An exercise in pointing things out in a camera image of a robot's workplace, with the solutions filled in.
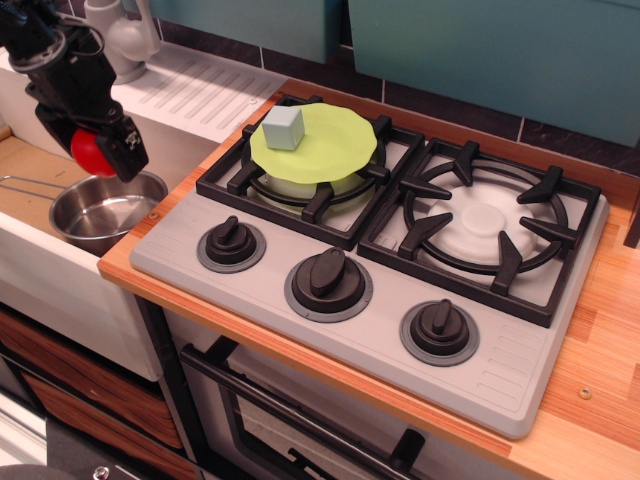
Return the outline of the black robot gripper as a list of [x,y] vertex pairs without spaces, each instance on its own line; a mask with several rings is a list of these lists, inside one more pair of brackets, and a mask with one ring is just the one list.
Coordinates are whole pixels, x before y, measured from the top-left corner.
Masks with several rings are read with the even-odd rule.
[[31,48],[23,59],[31,80],[27,92],[38,101],[35,114],[47,133],[71,157],[77,130],[98,133],[95,143],[123,182],[149,163],[141,133],[111,97],[115,72],[97,44]]

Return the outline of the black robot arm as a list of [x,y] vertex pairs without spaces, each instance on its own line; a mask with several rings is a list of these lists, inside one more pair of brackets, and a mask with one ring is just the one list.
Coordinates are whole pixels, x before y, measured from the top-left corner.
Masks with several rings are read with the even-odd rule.
[[112,97],[116,72],[93,27],[52,1],[3,1],[1,45],[47,133],[92,175],[128,183],[148,164],[139,129]]

